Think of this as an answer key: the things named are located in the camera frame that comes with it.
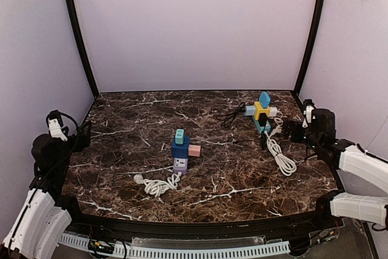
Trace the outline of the light blue charger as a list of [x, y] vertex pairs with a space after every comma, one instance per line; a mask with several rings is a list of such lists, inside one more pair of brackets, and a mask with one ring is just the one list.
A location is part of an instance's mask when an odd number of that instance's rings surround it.
[[255, 115], [255, 106], [245, 106], [245, 116], [254, 116]]

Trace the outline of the purple power strip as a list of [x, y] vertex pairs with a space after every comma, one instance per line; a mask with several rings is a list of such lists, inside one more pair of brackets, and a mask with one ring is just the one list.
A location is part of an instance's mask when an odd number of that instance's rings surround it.
[[188, 160], [188, 158], [174, 158], [173, 172], [176, 174], [186, 174], [188, 168]]

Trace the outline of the white usb charger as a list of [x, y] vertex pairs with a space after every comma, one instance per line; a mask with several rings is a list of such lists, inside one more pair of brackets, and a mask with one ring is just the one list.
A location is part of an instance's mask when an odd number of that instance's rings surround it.
[[269, 118], [275, 118], [278, 114], [279, 110], [276, 107], [271, 107], [269, 110], [268, 117]]

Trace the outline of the pink charger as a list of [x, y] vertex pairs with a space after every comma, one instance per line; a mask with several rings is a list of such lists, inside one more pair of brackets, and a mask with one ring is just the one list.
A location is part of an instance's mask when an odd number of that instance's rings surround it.
[[200, 157], [201, 155], [201, 146], [199, 145], [189, 145], [189, 156]]

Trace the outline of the yellow cube socket adapter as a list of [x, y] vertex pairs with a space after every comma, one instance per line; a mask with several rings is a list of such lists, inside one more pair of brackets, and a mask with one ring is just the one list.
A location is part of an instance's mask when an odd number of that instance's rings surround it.
[[254, 113], [254, 119], [256, 120], [256, 121], [258, 121], [259, 120], [259, 116], [260, 116], [260, 114], [265, 114], [266, 115], [266, 117], [269, 117], [269, 114], [270, 114], [270, 107], [266, 107], [266, 108], [264, 108], [262, 105], [261, 105], [261, 103], [259, 102], [259, 101], [255, 101], [254, 102], [254, 107], [255, 107], [255, 113]]

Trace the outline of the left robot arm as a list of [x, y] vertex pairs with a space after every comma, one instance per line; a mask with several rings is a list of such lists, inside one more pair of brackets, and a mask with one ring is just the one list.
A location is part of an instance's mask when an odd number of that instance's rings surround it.
[[62, 188], [73, 153], [90, 145], [91, 122], [71, 136], [57, 119], [49, 132], [32, 144], [34, 179], [10, 232], [1, 243], [1, 258], [51, 258], [61, 235], [72, 219], [79, 217], [76, 198], [63, 195]]

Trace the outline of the blue square socket adapter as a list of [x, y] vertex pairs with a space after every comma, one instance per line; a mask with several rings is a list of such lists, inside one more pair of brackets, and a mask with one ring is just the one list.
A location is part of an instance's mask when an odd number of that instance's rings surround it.
[[270, 96], [267, 92], [261, 92], [258, 101], [263, 109], [266, 109], [269, 107], [270, 100], [271, 100]]

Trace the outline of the black power adapter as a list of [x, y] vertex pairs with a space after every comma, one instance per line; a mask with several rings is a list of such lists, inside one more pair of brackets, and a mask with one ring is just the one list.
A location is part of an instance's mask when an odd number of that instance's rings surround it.
[[261, 127], [264, 127], [267, 124], [267, 114], [266, 113], [260, 113], [258, 118], [258, 123]]

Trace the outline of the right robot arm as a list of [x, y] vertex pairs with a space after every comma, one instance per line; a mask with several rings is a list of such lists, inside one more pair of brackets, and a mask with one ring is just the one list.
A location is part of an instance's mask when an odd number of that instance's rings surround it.
[[[306, 106], [302, 121], [288, 121], [285, 136], [301, 143], [333, 170], [356, 175], [387, 192], [387, 160], [346, 139], [336, 137], [335, 114]], [[377, 224], [387, 230], [387, 197], [354, 195], [332, 190], [316, 201], [312, 224], [325, 229], [336, 218], [347, 217]]]

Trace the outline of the small teal plug adapter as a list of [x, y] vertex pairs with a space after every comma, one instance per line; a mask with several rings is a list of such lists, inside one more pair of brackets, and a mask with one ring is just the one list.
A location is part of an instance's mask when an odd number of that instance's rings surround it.
[[175, 144], [183, 145], [185, 139], [184, 129], [177, 129], [175, 132]]

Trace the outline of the teal power strip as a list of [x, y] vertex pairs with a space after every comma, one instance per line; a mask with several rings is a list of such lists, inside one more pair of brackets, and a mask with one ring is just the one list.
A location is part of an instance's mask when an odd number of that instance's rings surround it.
[[271, 133], [272, 127], [271, 127], [268, 120], [266, 121], [266, 124], [264, 126], [262, 126], [262, 125], [260, 125], [258, 120], [255, 120], [254, 118], [252, 118], [252, 119], [253, 119], [253, 122], [254, 122], [259, 134], [264, 134], [265, 132], [267, 132], [268, 134]]

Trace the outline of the dark blue cube adapter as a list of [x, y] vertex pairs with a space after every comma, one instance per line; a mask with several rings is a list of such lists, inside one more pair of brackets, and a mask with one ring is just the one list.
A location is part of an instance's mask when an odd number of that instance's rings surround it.
[[185, 136], [183, 144], [176, 144], [175, 138], [172, 140], [172, 157], [173, 158], [183, 158], [186, 159], [189, 157], [189, 145], [190, 137]]

